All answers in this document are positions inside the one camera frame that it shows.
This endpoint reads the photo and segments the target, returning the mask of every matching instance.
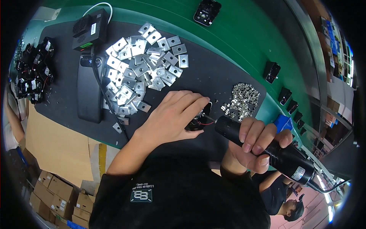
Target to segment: electronic device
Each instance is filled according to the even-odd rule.
[[[214,0],[203,0],[193,16],[193,20],[204,25],[210,26],[218,15],[221,9],[221,4]]]
[[[202,114],[215,123],[215,131],[242,147],[243,143],[239,139],[241,123],[226,116],[221,116],[217,120]],[[293,144],[286,148],[281,148],[278,141],[273,140],[260,155],[269,155],[269,164],[281,172],[286,177],[299,184],[307,185],[320,193],[328,193],[338,186],[346,183],[342,182],[329,190],[321,189],[312,179],[315,175],[314,163],[307,159],[307,155],[298,150]]]
[[[29,97],[32,104],[43,101],[43,89],[53,82],[56,72],[52,62],[53,44],[52,38],[45,37],[37,47],[31,44],[25,47],[15,67],[18,71],[15,79],[17,98]]]
[[[298,121],[300,121],[301,118],[302,118],[302,113],[297,111],[295,116],[294,116],[294,122],[297,123]]]
[[[292,115],[292,113],[296,110],[296,108],[299,106],[299,104],[291,99],[290,103],[288,104],[288,107],[287,107],[287,111],[290,115]]]
[[[278,78],[278,73],[280,72],[281,67],[276,62],[267,61],[266,67],[264,68],[263,77],[267,82],[272,84],[275,79]]]
[[[107,70],[107,54],[96,56],[99,78],[102,80]],[[76,104],[80,119],[100,123],[102,120],[102,103],[100,88],[94,77],[90,53],[80,56],[78,78],[76,80]]]
[[[84,51],[92,45],[99,45],[107,40],[109,14],[100,9],[77,20],[72,28],[72,48]]]
[[[192,119],[191,122],[185,127],[186,130],[195,131],[195,130],[203,130],[207,124],[207,118],[202,114],[209,115],[211,112],[212,102],[209,102],[203,110]]]
[[[280,102],[281,105],[285,105],[285,103],[290,99],[291,95],[292,92],[289,89],[282,88],[278,96],[278,102]]]

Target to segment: fingernail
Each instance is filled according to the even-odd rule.
[[[250,145],[248,143],[245,143],[244,144],[244,147],[243,147],[243,150],[244,150],[244,152],[249,153],[249,151],[250,151]]]
[[[267,165],[269,163],[269,157],[263,158],[259,161],[260,165]]]
[[[252,151],[255,155],[258,155],[258,154],[261,154],[263,152],[263,148],[256,145],[256,146],[253,147]]]
[[[245,142],[245,138],[247,137],[247,134],[246,133],[242,133],[240,134],[240,142],[241,143],[244,143]]]

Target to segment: black t-shirt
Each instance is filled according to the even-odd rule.
[[[104,174],[89,228],[269,228],[250,174],[221,175],[182,158],[151,159],[131,176]]]

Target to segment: green label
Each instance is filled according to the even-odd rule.
[[[91,46],[92,44],[93,44],[93,43],[88,42],[88,43],[83,44],[82,46],[80,46],[80,48],[86,48],[86,47],[88,47],[88,46]]]

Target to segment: man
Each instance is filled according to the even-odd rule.
[[[290,131],[246,118],[243,148],[229,142],[222,177],[207,162],[190,158],[147,158],[159,145],[195,138],[203,130],[185,126],[208,104],[191,91],[170,91],[119,151],[102,176],[89,228],[269,228],[270,218],[247,168],[264,173],[269,156],[256,157],[273,139],[291,143]]]
[[[299,202],[287,199],[287,189],[292,182],[289,178],[281,175],[279,171],[268,171],[264,174],[252,176],[253,182],[257,184],[263,202],[269,215],[283,215],[287,221],[295,221],[304,212],[302,194]]]

